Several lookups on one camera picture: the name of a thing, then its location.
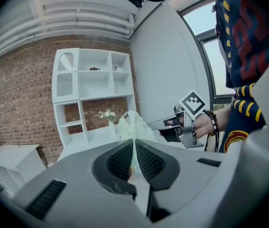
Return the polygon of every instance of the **white table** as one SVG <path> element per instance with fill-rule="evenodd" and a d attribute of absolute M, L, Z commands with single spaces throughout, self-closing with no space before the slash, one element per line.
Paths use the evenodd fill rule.
<path fill-rule="evenodd" d="M 10 197 L 28 181 L 46 170 L 35 145 L 2 145 L 0 147 L 0 184 Z"/>

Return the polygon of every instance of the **white cabinet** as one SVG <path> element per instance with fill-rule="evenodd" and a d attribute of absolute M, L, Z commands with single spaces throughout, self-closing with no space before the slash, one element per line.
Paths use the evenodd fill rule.
<path fill-rule="evenodd" d="M 12 198 L 28 181 L 46 170 L 35 145 L 0 147 L 0 184 Z"/>
<path fill-rule="evenodd" d="M 78 98 L 78 60 L 80 49 L 62 49 L 56 52 L 52 76 L 53 103 Z"/>
<path fill-rule="evenodd" d="M 83 101 L 117 97 L 126 97 L 128 110 L 136 111 L 128 54 L 79 48 L 56 52 L 52 98 L 56 124 L 64 148 L 81 144 L 93 145 L 95 138 L 99 138 L 94 132 L 87 131 Z M 70 104 L 78 105 L 80 120 L 66 122 L 64 106 Z M 75 125 L 81 125 L 83 132 L 69 134 L 68 127 Z"/>

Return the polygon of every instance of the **hand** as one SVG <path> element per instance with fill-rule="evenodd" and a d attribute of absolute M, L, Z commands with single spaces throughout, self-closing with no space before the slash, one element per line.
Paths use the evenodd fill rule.
<path fill-rule="evenodd" d="M 206 134 L 214 132 L 211 119 L 206 114 L 200 114 L 195 120 L 194 130 L 196 132 L 196 138 L 199 139 Z"/>

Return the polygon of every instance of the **window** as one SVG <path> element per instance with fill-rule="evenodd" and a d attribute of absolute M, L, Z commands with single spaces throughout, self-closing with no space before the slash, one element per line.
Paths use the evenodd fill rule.
<path fill-rule="evenodd" d="M 229 104 L 214 104 L 213 105 L 213 110 L 217 111 L 217 110 L 221 110 L 223 108 L 225 108 L 226 106 L 228 106 Z"/>
<path fill-rule="evenodd" d="M 219 49 L 218 40 L 213 40 L 204 44 L 207 56 L 209 58 L 213 72 L 216 95 L 234 94 L 234 89 L 229 89 L 226 84 L 226 66 L 225 61 Z"/>
<path fill-rule="evenodd" d="M 215 28 L 216 18 L 215 13 L 212 12 L 214 4 L 215 2 L 209 3 L 184 16 L 195 35 Z"/>

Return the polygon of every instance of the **black mesh grille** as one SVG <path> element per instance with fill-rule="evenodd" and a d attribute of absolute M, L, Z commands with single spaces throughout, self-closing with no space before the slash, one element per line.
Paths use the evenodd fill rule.
<path fill-rule="evenodd" d="M 133 140 L 129 139 L 98 156 L 92 165 L 92 173 L 99 184 L 109 192 L 136 197 L 136 188 L 128 183 L 132 161 Z"/>
<path fill-rule="evenodd" d="M 165 168 L 165 161 L 143 146 L 137 144 L 136 151 L 139 161 L 139 167 L 147 181 L 159 175 Z"/>
<path fill-rule="evenodd" d="M 197 160 L 197 162 L 200 162 L 202 164 L 205 164 L 205 165 L 211 165 L 211 166 L 214 166 L 214 167 L 219 167 L 221 162 L 220 161 L 213 161 L 213 160 L 209 160 L 209 159 L 205 159 L 205 158 L 200 158 Z"/>
<path fill-rule="evenodd" d="M 38 219 L 43 219 L 67 184 L 53 180 L 26 208 L 26 211 Z"/>
<path fill-rule="evenodd" d="M 131 166 L 133 143 L 127 145 L 107 160 L 108 170 L 117 178 L 128 180 Z"/>

